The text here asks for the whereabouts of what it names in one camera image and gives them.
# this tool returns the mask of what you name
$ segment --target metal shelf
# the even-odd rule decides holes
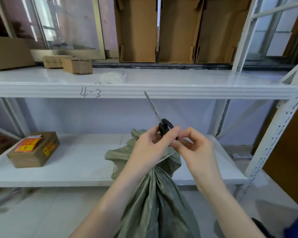
[[[104,73],[125,75],[116,83],[99,83]],[[43,67],[0,71],[0,97],[157,99],[290,99],[295,85],[263,80],[230,70],[94,68],[73,75]]]
[[[114,163],[105,160],[108,150],[126,145],[130,134],[70,134],[59,135],[61,145],[40,168],[15,168],[7,157],[0,156],[0,187],[65,187],[109,186]],[[226,184],[243,184],[246,177],[237,168],[214,137],[216,158]],[[185,161],[174,173],[178,185],[195,185]]]

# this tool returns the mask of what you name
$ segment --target hand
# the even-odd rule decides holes
[[[193,128],[180,132],[178,137],[178,141],[170,146],[186,161],[199,191],[207,195],[213,189],[225,188],[212,141]]]
[[[136,178],[143,178],[153,167],[155,167],[167,147],[178,136],[180,127],[177,126],[172,128],[163,136],[163,138],[161,138],[160,134],[157,134],[158,131],[158,126],[155,126],[140,135],[129,160],[125,165],[125,172],[130,175],[135,175]]]

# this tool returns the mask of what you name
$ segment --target forearm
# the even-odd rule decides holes
[[[123,170],[99,203],[69,238],[113,237],[128,200],[140,179]]]
[[[208,192],[205,196],[212,205],[226,238],[264,238],[262,232],[226,187]]]

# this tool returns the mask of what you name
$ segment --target white tile floor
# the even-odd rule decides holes
[[[0,210],[0,237],[67,237],[106,192],[102,187],[41,188],[18,203]],[[211,207],[196,190],[183,191],[199,223],[202,237],[216,238]],[[277,238],[298,216],[298,205],[273,181],[267,186],[251,187],[242,207],[261,220]]]

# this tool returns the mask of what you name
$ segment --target handwritten label 4-3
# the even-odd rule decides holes
[[[82,87],[81,96],[84,96],[84,98],[98,98],[100,97],[100,90],[91,88],[91,87]]]

